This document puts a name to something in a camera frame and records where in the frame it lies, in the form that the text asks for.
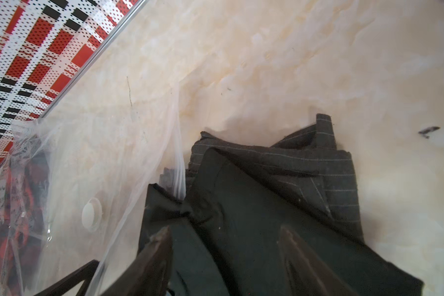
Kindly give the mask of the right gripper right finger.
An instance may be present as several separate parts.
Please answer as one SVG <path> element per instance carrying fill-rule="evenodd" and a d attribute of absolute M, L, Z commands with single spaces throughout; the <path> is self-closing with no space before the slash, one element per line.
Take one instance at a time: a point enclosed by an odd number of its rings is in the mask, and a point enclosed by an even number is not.
<path fill-rule="evenodd" d="M 279 252 L 290 296 L 357 294 L 287 225 L 279 231 Z"/>

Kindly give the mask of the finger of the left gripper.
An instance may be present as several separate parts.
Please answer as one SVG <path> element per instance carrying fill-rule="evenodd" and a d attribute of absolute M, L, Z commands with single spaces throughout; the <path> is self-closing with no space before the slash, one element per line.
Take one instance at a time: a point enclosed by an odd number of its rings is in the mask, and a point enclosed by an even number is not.
<path fill-rule="evenodd" d="M 35 294 L 35 296 L 63 296 L 66 292 L 70 291 L 80 283 L 81 286 L 76 295 L 84 296 L 98 266 L 99 261 L 91 260 L 52 286 Z"/>

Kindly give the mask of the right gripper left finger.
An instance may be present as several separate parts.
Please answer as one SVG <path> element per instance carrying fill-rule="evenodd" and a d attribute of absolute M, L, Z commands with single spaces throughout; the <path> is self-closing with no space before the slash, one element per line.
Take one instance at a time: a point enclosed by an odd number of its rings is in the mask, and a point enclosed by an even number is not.
<path fill-rule="evenodd" d="M 173 260 L 169 227 L 154 234 L 134 262 L 103 294 L 105 296 L 164 296 Z"/>

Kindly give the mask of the clear plastic vacuum bag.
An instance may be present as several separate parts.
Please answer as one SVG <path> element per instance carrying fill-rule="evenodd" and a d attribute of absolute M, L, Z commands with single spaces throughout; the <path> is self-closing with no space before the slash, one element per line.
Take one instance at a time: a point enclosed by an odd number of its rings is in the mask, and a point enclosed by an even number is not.
<path fill-rule="evenodd" d="M 23 296 L 91 260 L 99 266 L 85 295 L 102 294 L 136 258 L 149 185 L 185 197 L 178 85 L 155 99 L 139 100 L 128 90 L 120 106 L 14 122 L 12 134 L 6 160 L 44 152 L 49 165 L 47 232 Z"/>

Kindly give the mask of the red black plaid shirt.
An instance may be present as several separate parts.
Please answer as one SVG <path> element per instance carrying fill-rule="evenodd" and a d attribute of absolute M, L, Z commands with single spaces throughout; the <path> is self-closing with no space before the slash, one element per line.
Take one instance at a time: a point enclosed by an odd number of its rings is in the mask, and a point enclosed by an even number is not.
<path fill-rule="evenodd" d="M 0 173 L 0 294 L 22 296 L 46 237 L 49 165 L 44 152 L 11 155 Z"/>

